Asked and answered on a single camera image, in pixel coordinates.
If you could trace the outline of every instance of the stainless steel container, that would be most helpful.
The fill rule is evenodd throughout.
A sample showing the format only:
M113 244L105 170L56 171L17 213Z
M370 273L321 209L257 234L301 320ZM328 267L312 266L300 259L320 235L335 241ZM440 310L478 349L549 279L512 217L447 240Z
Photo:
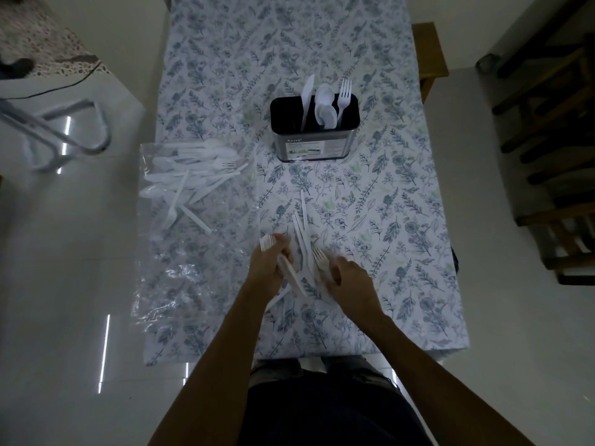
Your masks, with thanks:
M338 94L333 106L337 107ZM339 129L322 129L314 116L314 97L310 100L304 131L300 131L303 108L301 97L275 98L271 102L271 130L277 157L283 162L340 159L349 154L359 127L358 98L343 111Z

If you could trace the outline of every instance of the tablecloth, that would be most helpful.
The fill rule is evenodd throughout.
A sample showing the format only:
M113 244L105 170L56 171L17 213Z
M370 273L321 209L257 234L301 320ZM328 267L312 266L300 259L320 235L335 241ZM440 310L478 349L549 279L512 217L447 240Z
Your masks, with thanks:
M353 80L361 127L343 160L284 164L268 106L310 74L337 91ZM438 354L468 346L405 0L173 0L157 140L221 134L257 143L262 232L293 233L303 190L313 243L363 266L408 337ZM255 358L377 352L305 286L307 300L290 293L265 314ZM152 325L146 363L196 361L219 323Z

